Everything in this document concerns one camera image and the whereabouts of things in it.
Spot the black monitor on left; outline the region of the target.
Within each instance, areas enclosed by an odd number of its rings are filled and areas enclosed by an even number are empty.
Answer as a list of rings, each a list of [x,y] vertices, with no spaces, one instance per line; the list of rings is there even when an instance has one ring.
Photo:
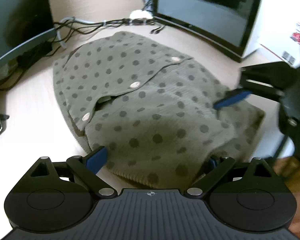
[[[49,0],[0,0],[0,68],[55,34]]]

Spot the black monitor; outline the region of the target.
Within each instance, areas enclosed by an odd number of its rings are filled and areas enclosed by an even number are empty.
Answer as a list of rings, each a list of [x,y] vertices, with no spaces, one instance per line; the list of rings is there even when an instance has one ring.
[[[55,34],[49,0],[0,0],[0,68]]]
[[[242,62],[260,47],[262,0],[154,0],[154,17],[209,42]]]

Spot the olive polka dot cardigan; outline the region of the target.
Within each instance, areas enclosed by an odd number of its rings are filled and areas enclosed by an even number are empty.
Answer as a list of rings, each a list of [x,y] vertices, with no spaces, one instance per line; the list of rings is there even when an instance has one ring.
[[[194,58],[120,31],[53,63],[65,122],[85,152],[131,183],[185,190],[211,155],[246,159],[264,113],[246,101],[220,110],[222,85]]]

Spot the white cardboard box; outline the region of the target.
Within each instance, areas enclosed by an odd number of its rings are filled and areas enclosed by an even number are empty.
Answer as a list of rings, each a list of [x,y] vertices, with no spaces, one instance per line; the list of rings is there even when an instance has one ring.
[[[300,66],[300,0],[261,0],[258,43],[290,64]]]

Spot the black monitor on right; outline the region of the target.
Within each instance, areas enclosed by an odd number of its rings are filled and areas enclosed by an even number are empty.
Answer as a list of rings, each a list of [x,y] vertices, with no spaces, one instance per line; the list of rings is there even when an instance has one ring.
[[[242,62],[260,47],[262,0],[154,0],[154,17],[209,42]]]

